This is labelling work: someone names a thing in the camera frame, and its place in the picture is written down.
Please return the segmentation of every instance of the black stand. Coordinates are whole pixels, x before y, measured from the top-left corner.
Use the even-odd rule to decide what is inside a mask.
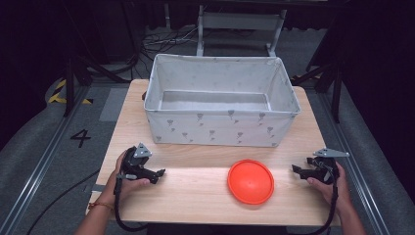
[[[67,63],[67,70],[65,73],[65,79],[67,81],[67,108],[64,113],[64,117],[67,117],[70,114],[70,111],[74,107],[74,79],[73,76],[76,76],[79,84],[81,86],[90,86],[92,83],[92,77],[90,72],[87,70],[87,67],[94,69],[100,74],[108,77],[109,79],[117,83],[129,83],[130,80],[122,79],[121,77],[115,75],[114,73],[106,70],[104,67],[89,61],[88,59],[80,56],[69,59]]]
[[[314,89],[318,93],[326,93],[333,81],[335,82],[332,99],[332,115],[335,122],[339,123],[339,105],[342,90],[342,71],[338,63],[322,66],[315,70],[311,70],[302,76],[296,76],[295,80],[292,81],[292,84],[294,86],[300,85],[302,82],[309,80],[318,74],[321,74],[321,76],[317,84],[314,86]]]

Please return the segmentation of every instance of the orange plastic lid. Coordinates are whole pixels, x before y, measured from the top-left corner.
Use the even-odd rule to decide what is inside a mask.
[[[242,160],[232,165],[228,173],[232,194],[246,204],[261,204],[274,192],[274,178],[269,169],[254,160]]]

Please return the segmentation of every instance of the white fabric storage box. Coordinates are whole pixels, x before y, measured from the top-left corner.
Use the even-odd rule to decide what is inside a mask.
[[[144,103],[155,143],[276,147],[300,113],[279,58],[158,54]]]

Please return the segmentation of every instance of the black cable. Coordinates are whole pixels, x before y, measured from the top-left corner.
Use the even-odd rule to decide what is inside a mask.
[[[138,232],[147,228],[147,224],[141,225],[139,227],[129,227],[125,225],[121,217],[119,216],[119,195],[121,194],[121,186],[122,186],[122,177],[121,174],[117,176],[114,194],[115,194],[115,204],[114,204],[114,211],[115,211],[115,220],[118,223],[119,227],[124,229],[128,232]]]
[[[336,211],[336,202],[337,202],[337,199],[339,198],[339,191],[338,191],[338,187],[337,187],[337,178],[335,177],[335,174],[333,173],[333,169],[331,167],[328,167],[324,164],[321,165],[321,166],[324,166],[325,168],[327,168],[327,170],[330,173],[330,176],[333,177],[333,181],[334,181],[333,182],[333,195],[332,195],[332,201],[331,201],[331,206],[330,206],[329,217],[327,218],[326,223],[315,232],[306,233],[306,234],[289,233],[289,235],[318,235],[318,234],[323,233],[326,229],[328,229],[330,224],[332,223],[332,220],[333,220],[333,217],[334,217],[335,211]]]
[[[159,35],[159,34],[166,34],[167,33],[167,36],[165,36],[164,38],[161,38],[161,36]],[[155,44],[155,43],[159,43],[159,42],[163,42],[163,41],[168,41],[168,40],[172,40],[172,39],[174,39],[174,37],[173,38],[169,38],[169,36],[172,34],[172,32],[162,32],[162,33],[154,33],[154,34],[149,34],[149,35],[147,35],[146,37],[149,37],[149,36],[156,36],[157,37],[157,39],[153,39],[153,40],[150,40],[148,43],[151,43],[151,44]]]
[[[83,57],[77,57],[77,59],[82,62],[83,64],[91,67],[92,69],[94,69],[95,71],[98,71],[99,73],[105,75],[106,77],[110,78],[111,80],[115,81],[115,82],[119,82],[119,83],[129,83],[131,81],[129,80],[125,80],[115,74],[113,74],[112,72],[110,72],[109,70],[106,70],[104,67],[99,66],[93,62],[90,62],[88,59],[83,58]]]
[[[189,41],[191,41],[191,39],[194,37],[194,35],[196,34],[196,27],[185,31],[185,32],[179,32],[176,31],[175,35],[173,37],[169,36],[171,35],[171,33],[164,37],[163,39],[159,39],[158,40],[150,40],[147,45],[156,45],[156,44],[160,44],[158,49],[150,49],[150,48],[146,48],[146,45],[142,45],[142,52],[143,54],[145,53],[160,53],[160,52],[166,52],[168,50],[170,50],[172,47],[176,46],[176,45],[182,45],[184,43],[187,43]]]
[[[135,72],[137,72],[137,74],[140,76],[140,78],[143,79],[143,76],[140,74],[140,72],[138,72],[138,70],[137,70],[137,68],[135,68],[135,66],[134,66],[134,69],[135,69]]]
[[[158,32],[158,33],[151,33],[151,34],[147,34],[146,37],[151,37],[151,36],[156,36],[158,38],[158,40],[154,40],[154,41],[160,41],[160,34],[171,34],[171,31],[165,31],[165,32]]]
[[[149,69],[147,68],[146,63],[143,61],[143,59],[141,59],[141,58],[138,58],[138,59],[140,59],[140,61],[141,61],[141,62],[143,62],[144,67],[146,68],[146,72],[148,72],[148,73],[149,73],[149,78],[150,78],[150,74],[151,74],[151,72],[150,72],[150,71],[149,71]]]
[[[74,21],[72,15],[71,15],[71,13],[70,13],[70,11],[68,9],[67,4],[65,3],[65,0],[61,0],[61,4],[64,7],[64,9],[65,9],[65,11],[66,11],[66,13],[67,13],[67,15],[68,15],[68,17],[70,19],[70,22],[72,23],[73,27],[75,28],[75,30],[76,30],[76,32],[77,32],[80,40],[82,41],[82,44],[84,45],[84,47],[85,47],[86,51],[88,52],[89,56],[91,57],[92,61],[94,63],[98,64],[97,59],[94,57],[94,55],[92,54],[92,52],[89,50],[89,47],[88,47],[88,45],[86,43],[86,40],[83,38],[82,34],[80,33],[79,28],[77,27],[76,22]],[[118,73],[121,73],[121,72],[124,72],[124,71],[128,71],[128,70],[132,69],[132,67],[135,66],[138,63],[138,60],[137,60],[137,49],[136,49],[137,47],[136,47],[135,41],[134,41],[134,39],[132,37],[131,27],[130,27],[130,23],[129,23],[129,20],[128,20],[128,16],[126,15],[126,11],[125,11],[125,7],[124,7],[123,3],[121,2],[120,4],[122,5],[121,6],[121,9],[122,9],[122,12],[123,12],[125,24],[126,24],[126,27],[127,27],[128,36],[129,36],[129,38],[131,40],[134,53],[133,53],[132,58],[129,60],[129,62],[127,62],[127,66],[126,67],[121,68],[121,69],[117,69],[117,70],[108,70],[109,72],[111,72],[113,74],[118,74]],[[99,70],[96,70],[96,69],[94,69],[94,70],[95,71],[90,71],[89,73],[91,73],[91,75],[95,75],[95,76],[98,76],[98,75],[107,76],[105,73],[102,73]]]
[[[27,231],[27,235],[31,233],[31,231],[33,230],[34,226],[37,224],[37,222],[40,220],[40,218],[43,216],[43,214],[45,214],[45,212],[47,210],[49,210],[56,202],[58,202],[58,200],[60,200],[62,197],[64,197],[64,195],[66,193],[68,193],[70,190],[76,188],[79,184],[85,182],[86,180],[88,180],[89,178],[91,178],[92,176],[94,176],[95,174],[97,174],[100,171],[100,169],[97,169],[96,171],[94,171],[93,173],[91,173],[90,175],[86,176],[84,179],[82,179],[81,181],[75,183],[74,185],[72,185],[69,189],[65,190],[61,195],[58,196],[58,198],[56,198],[52,203],[50,203],[45,210],[43,210],[43,212],[34,220],[34,222],[31,224],[30,228]]]
[[[145,56],[147,59],[149,59],[150,61],[153,61],[154,59],[153,58],[151,58],[150,56],[149,56],[149,54],[147,54],[147,51],[148,51],[148,49],[145,49],[144,51],[142,51],[142,54],[143,54],[143,56]]]

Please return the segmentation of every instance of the metal frame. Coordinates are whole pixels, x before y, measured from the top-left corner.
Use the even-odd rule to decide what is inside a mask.
[[[350,156],[346,158],[346,168],[349,172],[349,176],[353,181],[353,184],[356,187],[357,193],[360,197],[360,200],[366,210],[366,213],[369,217],[369,220],[372,224],[372,227],[376,234],[378,235],[389,235],[391,234],[387,228],[385,221],[376,205],[375,199],[373,198],[372,192],[369,189],[369,186],[366,183],[365,178],[357,164],[354,154],[347,143],[347,140],[343,134],[342,128],[339,123],[336,122],[331,115],[331,104],[329,98],[324,93],[318,93],[318,98],[320,103],[323,105],[325,114],[330,120],[333,130],[336,133],[336,136],[339,140],[339,143],[342,146],[342,151],[348,152]]]
[[[15,204],[13,205],[9,214],[7,215],[5,221],[3,222],[0,228],[0,235],[14,233],[14,230],[21,221],[25,211],[27,210],[31,200],[33,199],[34,194],[36,193],[40,183],[42,182],[42,179],[45,176],[46,171],[49,168],[49,165],[51,164],[52,160],[54,160],[55,153],[61,144],[62,138],[67,129],[69,128],[70,121],[74,117],[74,114],[76,113],[78,107],[82,104],[82,101],[86,97],[88,90],[89,87],[87,86],[81,86],[79,88],[79,91],[76,94],[73,109],[71,109],[69,115],[67,117],[64,117],[59,123],[59,126],[52,137],[52,140],[49,142],[49,145],[47,146],[45,152],[40,158],[36,168],[27,180],[21,194],[19,195],[18,199],[16,200]]]
[[[274,30],[271,43],[266,43],[269,57],[276,57],[275,48],[287,10],[282,10],[279,15],[236,14],[236,13],[210,13],[205,12],[204,6],[199,6],[198,18],[198,48],[196,55],[204,55],[204,28],[235,28],[254,30]]]

